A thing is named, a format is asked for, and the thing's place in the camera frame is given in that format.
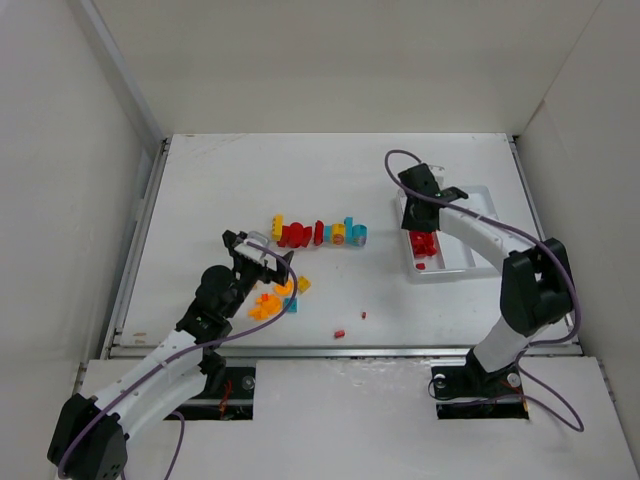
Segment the white tabletop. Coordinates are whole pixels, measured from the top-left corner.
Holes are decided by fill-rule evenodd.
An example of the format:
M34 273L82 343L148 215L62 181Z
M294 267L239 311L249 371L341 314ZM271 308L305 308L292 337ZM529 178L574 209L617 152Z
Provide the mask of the white tabletop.
M502 134L177 135L162 177L121 345L157 345L193 299L202 272L230 265L226 229L268 234L285 224L341 222L368 227L362 249L297 249L293 268L312 287L298 313L229 345L247 347L449 347L479 342L499 317L500 279L414 285L408 281L394 211L397 188L384 154L408 149L443 167L448 185L485 185L498 216L535 226L510 146ZM413 165L393 158L400 171ZM269 288L256 291L258 295ZM253 299L232 320L255 326ZM367 312L362 320L361 312ZM346 336L333 337L344 329ZM563 324L546 337L566 333Z
M91 361L82 392L135 361ZM585 424L576 433L529 405L526 420L438 420L426 361L270 360L256 372L251 421L187 422L172 480L633 480L637 474L594 358L528 358ZM529 395L568 413L523 378ZM128 478L164 478L178 422L128 445Z

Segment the white enclosure wall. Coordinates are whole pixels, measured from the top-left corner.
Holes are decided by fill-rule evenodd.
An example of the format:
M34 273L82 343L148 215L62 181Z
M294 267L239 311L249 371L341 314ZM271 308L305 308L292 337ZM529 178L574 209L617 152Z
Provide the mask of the white enclosure wall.
M599 0L95 0L165 134L521 133Z
M0 465L45 454L95 347L141 144L64 0L0 0Z
M545 233L568 246L581 339L640 461L640 2L603 0L518 142Z

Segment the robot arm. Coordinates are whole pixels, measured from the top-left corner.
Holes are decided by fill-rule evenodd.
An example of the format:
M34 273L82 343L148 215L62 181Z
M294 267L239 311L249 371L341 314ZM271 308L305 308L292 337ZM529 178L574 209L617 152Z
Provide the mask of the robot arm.
M152 369L163 368L122 399L80 442L66 464L66 474L75 480L117 478L127 462L127 446L184 401L205 387L215 390L225 371L225 360L213 348L196 349L167 363L185 348L225 338L232 318L258 282L285 285L287 269L268 266L266 254L252 247L266 247L263 235L226 231L224 245L233 258L233 268L215 265L202 275L194 301L175 330L130 372L87 399L75 394L63 406L47 453L59 465L62 456L87 424L123 392ZM291 263L293 252L284 256Z
M398 175L411 190L440 202L468 198L462 190L441 190L426 164ZM521 238L443 205L415 197L407 199L402 222L405 230L432 233L441 230L469 245L502 274L501 317L489 334L473 347L464 367L434 367L436 398L492 397L496 385L515 372L514 364L531 339L568 314L573 304L559 272L549 258ZM569 272L564 246L543 242Z

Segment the screw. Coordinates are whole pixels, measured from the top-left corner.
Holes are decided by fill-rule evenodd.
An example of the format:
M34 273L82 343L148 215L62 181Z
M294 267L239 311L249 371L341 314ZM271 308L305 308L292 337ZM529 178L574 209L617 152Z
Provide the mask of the screw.
M242 379L242 388L245 390L253 390L256 386L256 379L251 375L247 375Z
M509 385L514 388L518 388L520 385L522 385L520 375L518 375L517 373L510 373L509 375L507 375L507 382L509 382Z
M433 376L433 385L437 388L437 389L442 389L444 387L447 386L446 384L446 379L447 377L444 375L444 373L436 373Z

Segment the plastic tray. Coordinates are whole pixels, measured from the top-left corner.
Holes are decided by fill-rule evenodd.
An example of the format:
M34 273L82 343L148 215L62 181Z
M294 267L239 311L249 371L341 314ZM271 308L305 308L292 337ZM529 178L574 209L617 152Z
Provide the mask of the plastic tray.
M485 217L497 219L495 206L489 189L483 185L460 187L469 194L467 200L457 200L460 206L471 208L482 213ZM407 204L404 191L399 190L396 197L396 211L398 226L402 224L402 216ZM435 245L438 253L433 257L414 258L409 232L400 230L402 245L408 267L409 278L415 283L448 282L465 278L497 276L498 271L478 253L473 251L460 240L446 233L434 233ZM423 263L424 269L416 265Z

